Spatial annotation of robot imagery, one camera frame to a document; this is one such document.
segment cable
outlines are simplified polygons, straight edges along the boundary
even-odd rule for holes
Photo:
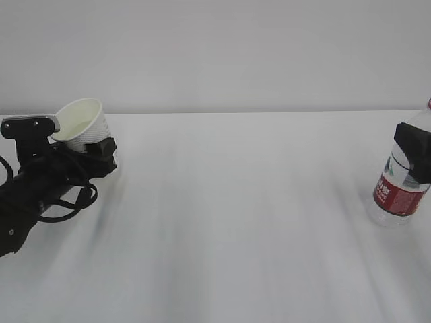
[[[2,185],[0,185],[0,188],[1,188],[1,187],[4,187],[5,185],[8,185],[12,181],[13,170],[12,170],[12,167],[9,165],[9,163],[6,161],[6,159],[4,159],[1,156],[0,156],[0,163],[5,167],[7,172],[6,181]]]
[[[96,186],[90,183],[87,172],[79,164],[79,162],[69,153],[60,151],[58,149],[54,151],[55,153],[58,153],[59,155],[66,157],[69,161],[71,161],[76,166],[76,168],[79,170],[79,172],[82,175],[83,182],[72,181],[72,180],[65,181],[65,184],[82,187],[82,189],[78,194],[78,197],[76,198],[75,203],[70,203],[69,201],[65,201],[62,199],[52,199],[52,200],[44,201],[46,204],[58,205],[58,206],[73,210],[72,212],[66,215],[63,215],[61,217],[44,217],[42,215],[39,215],[38,220],[40,222],[45,222],[45,223],[58,223],[58,222],[69,220],[75,215],[77,215],[82,209],[85,209],[86,207],[89,207],[91,204],[93,204],[98,198],[98,191]]]

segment white table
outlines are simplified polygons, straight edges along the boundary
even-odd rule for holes
[[[414,113],[109,115],[120,170],[0,259],[0,321],[431,322],[431,197],[365,212]]]

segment cup rim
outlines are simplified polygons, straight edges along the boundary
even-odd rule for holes
[[[76,138],[78,138],[79,136],[81,136],[82,134],[84,134],[96,121],[97,121],[97,119],[99,118],[99,116],[100,116],[100,114],[102,113],[102,111],[103,111],[103,105],[102,105],[102,101],[100,101],[98,98],[81,98],[81,99],[78,99],[78,100],[75,100],[75,101],[73,101],[73,102],[70,102],[69,104],[66,104],[64,107],[62,107],[60,110],[58,110],[57,111],[57,113],[55,114],[55,116],[57,116],[60,112],[62,112],[63,110],[66,110],[68,107],[70,107],[72,104],[75,104],[75,103],[78,103],[78,102],[80,102],[80,101],[86,101],[86,100],[95,100],[95,101],[97,101],[97,103],[98,103],[98,105],[99,105],[99,111],[97,111],[97,114],[96,114],[96,116],[94,117],[94,119],[93,119],[93,121],[92,122],[90,122],[89,124],[88,124],[88,126],[83,130],[83,131],[81,131],[79,134],[77,134],[77,135],[75,135],[75,136],[73,136],[73,137],[71,137],[71,138],[68,138],[68,139],[55,139],[55,135],[56,135],[56,133],[53,133],[50,137],[53,139],[53,140],[55,140],[55,141],[58,141],[58,142],[61,142],[61,143],[64,143],[64,142],[66,142],[66,141],[70,141],[70,140],[74,140],[74,139],[76,139]]]

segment white paper cup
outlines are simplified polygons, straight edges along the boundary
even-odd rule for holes
[[[111,137],[99,99],[76,100],[60,109],[55,116],[59,120],[60,131],[51,137],[74,151],[85,153],[86,143],[98,143]]]

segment red bottle label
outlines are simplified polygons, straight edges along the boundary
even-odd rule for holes
[[[374,200],[385,211],[399,216],[408,216],[415,213],[419,201],[426,193],[408,192],[395,185],[392,185],[383,176],[380,177],[374,189]]]

